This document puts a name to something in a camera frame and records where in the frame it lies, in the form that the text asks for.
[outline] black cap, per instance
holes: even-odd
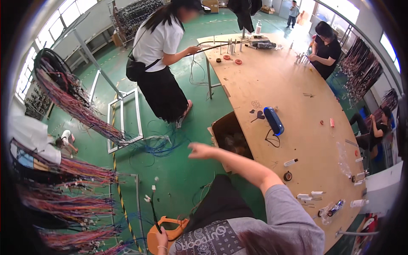
[[[391,110],[388,106],[380,107],[380,109],[384,112],[384,115],[387,116],[388,119],[391,118]]]
[[[171,0],[171,2],[177,7],[184,6],[198,11],[211,12],[211,9],[202,5],[200,0]]]

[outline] gray t-shirt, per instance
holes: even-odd
[[[169,254],[187,251],[194,255],[246,255],[238,238],[244,231],[275,232],[302,252],[303,244],[310,254],[323,254],[324,231],[319,228],[285,185],[270,187],[265,194],[268,223],[249,217],[213,222],[182,235],[170,247]]]

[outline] blue pants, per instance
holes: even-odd
[[[292,21],[292,27],[295,25],[295,23],[296,23],[296,17],[292,17],[292,16],[289,16],[289,18],[288,18],[288,26],[290,26],[290,22]]]

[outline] ponytail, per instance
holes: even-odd
[[[146,27],[146,30],[150,30],[152,33],[160,23],[164,25],[166,22],[168,22],[169,25],[172,26],[171,16],[174,16],[174,19],[179,23],[184,31],[183,24],[181,23],[179,18],[177,18],[177,7],[173,3],[169,3],[160,7],[148,18],[148,20],[144,24],[144,27]]]

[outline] green floor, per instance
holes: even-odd
[[[289,40],[295,40],[302,44],[308,44],[310,36],[300,26],[294,30],[286,29],[286,20],[266,13],[258,12],[253,16],[253,22],[262,20],[263,33],[279,33]],[[219,14],[202,15],[194,22],[185,24],[185,34],[178,50],[197,44],[196,39],[211,35],[239,33],[236,16],[227,9],[220,9]],[[134,83],[125,76],[125,65],[129,49],[117,48],[109,45],[95,54],[95,58],[102,66],[114,84],[118,84],[121,91],[129,91],[135,87]],[[195,57],[205,69],[204,54],[200,53]],[[141,211],[148,218],[152,219],[151,207],[143,200],[145,194],[151,194],[151,185],[154,184],[155,176],[160,178],[157,183],[155,193],[155,209],[158,217],[166,215],[177,218],[178,215],[187,216],[194,207],[193,195],[199,191],[203,185],[210,183],[216,174],[225,174],[222,165],[214,160],[190,160],[187,158],[190,150],[187,148],[188,140],[211,144],[211,136],[207,127],[211,123],[233,109],[221,87],[213,89],[213,99],[207,100],[208,85],[197,86],[189,82],[192,57],[183,58],[178,63],[171,66],[177,82],[184,91],[186,97],[194,103],[192,111],[184,120],[181,130],[176,134],[177,141],[184,143],[174,149],[167,157],[153,157],[151,154],[126,147],[116,153],[117,171],[121,173],[138,173],[141,179],[140,199]],[[83,85],[90,90],[96,75],[95,67],[87,64],[75,70],[75,74],[80,77]],[[200,82],[206,78],[203,70],[195,65],[193,68],[195,82]],[[211,70],[211,82],[218,83],[213,70]],[[107,104],[114,99],[114,90],[108,82],[99,77],[94,102],[97,109],[103,114],[101,119],[107,119]],[[150,135],[164,135],[171,133],[171,127],[167,123],[157,119],[146,103],[142,94],[139,94],[140,116],[144,137]],[[125,130],[129,133],[136,133],[137,122],[135,115],[134,101],[125,103]],[[116,113],[115,124],[120,123]],[[91,164],[113,168],[112,155],[107,153],[106,139],[93,130],[86,132],[76,119],[71,118],[61,109],[54,107],[50,118],[47,121],[49,133],[61,135],[65,129],[71,130],[75,136],[75,147],[79,149],[77,157]],[[265,219],[264,200],[261,192],[253,185],[241,177],[234,175],[231,177],[233,184],[239,189],[248,205],[252,208],[255,216]],[[123,201],[127,213],[137,211],[136,187],[132,177],[120,178],[123,183],[120,185]],[[195,196],[194,203],[200,200],[200,194]],[[116,188],[113,188],[114,198],[118,201],[116,221],[123,218],[120,200]],[[140,237],[139,222],[136,218],[131,219],[133,231]],[[147,234],[151,226],[143,223],[144,233]],[[130,240],[131,235],[128,228],[125,228],[120,236],[123,240]]]

